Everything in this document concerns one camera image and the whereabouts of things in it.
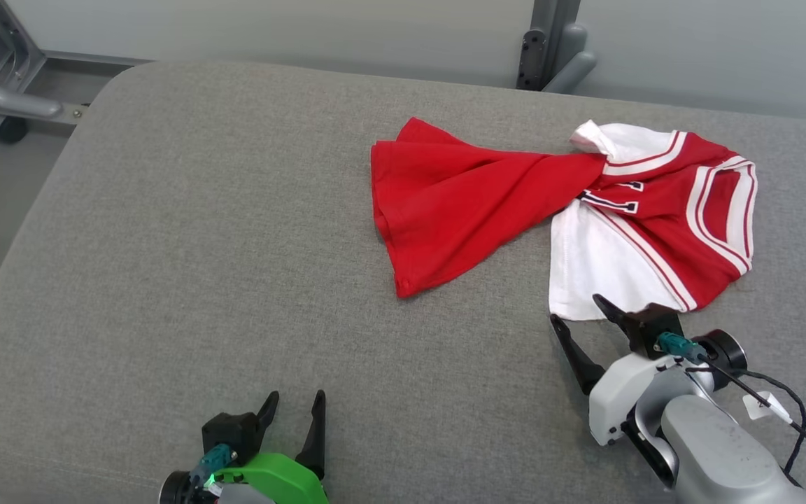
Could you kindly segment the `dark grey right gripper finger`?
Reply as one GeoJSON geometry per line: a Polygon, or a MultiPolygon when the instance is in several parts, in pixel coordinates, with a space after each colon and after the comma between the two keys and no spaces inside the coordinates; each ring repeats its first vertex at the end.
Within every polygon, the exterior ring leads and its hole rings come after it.
{"type": "Polygon", "coordinates": [[[620,307],[617,307],[613,302],[611,302],[611,300],[608,300],[605,296],[602,296],[599,293],[594,293],[592,299],[595,303],[595,306],[600,309],[602,315],[604,315],[608,322],[617,325],[623,334],[630,334],[630,319],[626,312],[624,312],[620,307]]]}
{"type": "Polygon", "coordinates": [[[585,396],[589,396],[595,385],[601,380],[607,371],[601,365],[595,363],[582,348],[574,341],[572,332],[556,314],[550,315],[551,328],[556,334],[557,341],[562,347],[566,360],[570,365],[580,391],[585,396]]]}

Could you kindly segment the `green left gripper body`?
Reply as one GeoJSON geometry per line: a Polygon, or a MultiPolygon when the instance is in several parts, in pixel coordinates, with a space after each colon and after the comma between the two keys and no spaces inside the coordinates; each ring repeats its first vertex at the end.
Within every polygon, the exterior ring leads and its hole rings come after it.
{"type": "Polygon", "coordinates": [[[220,503],[228,503],[229,488],[238,485],[247,485],[274,503],[329,502],[316,473],[276,453],[260,453],[246,465],[215,472],[214,481],[223,484],[220,503]]]}

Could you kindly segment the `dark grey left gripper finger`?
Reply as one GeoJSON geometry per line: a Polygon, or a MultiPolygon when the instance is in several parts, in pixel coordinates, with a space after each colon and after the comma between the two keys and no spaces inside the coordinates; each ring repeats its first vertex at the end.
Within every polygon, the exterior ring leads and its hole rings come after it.
{"type": "Polygon", "coordinates": [[[256,414],[257,436],[263,436],[266,433],[266,430],[269,427],[269,425],[271,425],[277,412],[278,403],[280,400],[279,398],[281,398],[281,394],[278,391],[272,391],[271,393],[269,393],[267,399],[263,402],[262,406],[260,406],[260,409],[256,414]]]}
{"type": "Polygon", "coordinates": [[[318,390],[311,406],[311,424],[304,446],[295,457],[295,463],[311,471],[319,481],[325,477],[327,401],[323,390],[318,390]]]}

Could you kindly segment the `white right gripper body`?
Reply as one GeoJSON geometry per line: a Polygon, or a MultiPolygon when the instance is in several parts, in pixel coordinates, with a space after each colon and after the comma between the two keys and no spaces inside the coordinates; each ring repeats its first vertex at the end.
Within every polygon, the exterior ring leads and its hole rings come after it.
{"type": "Polygon", "coordinates": [[[639,447],[662,445],[652,438],[671,399],[708,399],[747,370],[741,344],[723,330],[691,339],[657,332],[652,350],[652,358],[630,352],[614,361],[588,396],[588,425],[599,445],[612,445],[623,436],[639,447]]]}

